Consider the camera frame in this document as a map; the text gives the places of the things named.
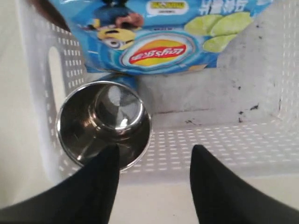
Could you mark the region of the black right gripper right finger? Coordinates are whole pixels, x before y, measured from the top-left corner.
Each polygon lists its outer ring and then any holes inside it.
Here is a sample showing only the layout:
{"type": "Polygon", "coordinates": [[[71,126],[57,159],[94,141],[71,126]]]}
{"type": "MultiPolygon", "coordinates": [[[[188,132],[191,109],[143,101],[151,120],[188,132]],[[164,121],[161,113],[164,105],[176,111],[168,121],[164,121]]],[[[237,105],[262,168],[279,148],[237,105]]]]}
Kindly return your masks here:
{"type": "Polygon", "coordinates": [[[194,145],[190,187],[200,224],[297,224],[299,211],[245,182],[203,145],[194,145]]]}

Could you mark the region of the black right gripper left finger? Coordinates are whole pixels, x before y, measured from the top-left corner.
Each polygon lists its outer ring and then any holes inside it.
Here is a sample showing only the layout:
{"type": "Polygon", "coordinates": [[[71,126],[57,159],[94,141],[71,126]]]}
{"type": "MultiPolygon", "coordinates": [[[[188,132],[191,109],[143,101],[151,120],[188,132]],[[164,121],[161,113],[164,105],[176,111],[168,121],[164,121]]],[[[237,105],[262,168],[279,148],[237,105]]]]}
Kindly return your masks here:
{"type": "Polygon", "coordinates": [[[107,224],[120,178],[120,151],[105,147],[71,177],[0,210],[2,224],[107,224]]]}

